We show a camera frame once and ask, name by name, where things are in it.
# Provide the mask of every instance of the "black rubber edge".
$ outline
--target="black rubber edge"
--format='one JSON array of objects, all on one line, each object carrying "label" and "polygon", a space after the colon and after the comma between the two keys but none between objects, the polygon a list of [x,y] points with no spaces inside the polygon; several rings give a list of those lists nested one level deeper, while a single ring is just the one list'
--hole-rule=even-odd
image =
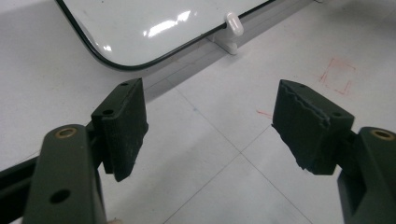
[{"label": "black rubber edge", "polygon": [[[75,31],[77,32],[78,36],[81,38],[81,40],[85,43],[85,45],[87,46],[87,48],[91,51],[91,53],[101,62],[104,63],[105,65],[109,65],[113,68],[122,70],[122,71],[137,71],[137,70],[142,70],[148,67],[151,67],[154,64],[160,63],[163,60],[169,58],[170,56],[180,52],[181,50],[191,46],[192,44],[202,40],[203,38],[209,36],[209,35],[213,35],[216,31],[224,29],[226,27],[226,23],[224,22],[222,25],[204,33],[201,34],[200,36],[194,38],[193,40],[185,43],[184,45],[173,49],[171,51],[169,51],[168,53],[164,54],[163,56],[160,56],[157,59],[154,59],[148,63],[142,63],[139,65],[134,65],[134,66],[128,66],[128,65],[122,65],[119,63],[113,63],[111,62],[109,59],[105,58],[104,56],[102,56],[102,54],[100,54],[100,52],[98,50],[96,50],[96,48],[93,46],[93,44],[90,42],[90,40],[88,39],[87,36],[84,35],[84,32],[81,30],[81,28],[79,27],[77,21],[75,20],[75,18],[73,17],[72,13],[70,12],[69,8],[67,7],[67,5],[64,3],[64,0],[56,0],[56,2],[58,3],[59,7],[61,8],[61,10],[64,12],[64,15],[66,16],[67,19],[69,19],[70,23],[72,24],[73,28],[75,29]],[[242,19],[244,17],[246,17],[248,14],[262,8],[265,7],[267,5],[269,5],[270,3],[275,2],[275,0],[269,0],[257,7],[254,7],[253,9],[241,14],[239,16],[239,19]]]}]

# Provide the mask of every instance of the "white plastic hook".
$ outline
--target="white plastic hook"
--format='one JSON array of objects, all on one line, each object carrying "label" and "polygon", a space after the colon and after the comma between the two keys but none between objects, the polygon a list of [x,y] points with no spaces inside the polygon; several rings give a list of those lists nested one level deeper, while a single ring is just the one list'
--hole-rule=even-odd
[{"label": "white plastic hook", "polygon": [[238,16],[233,12],[225,15],[225,22],[227,23],[227,27],[215,33],[210,40],[230,54],[236,54],[238,46],[233,40],[244,33],[244,27]]}]

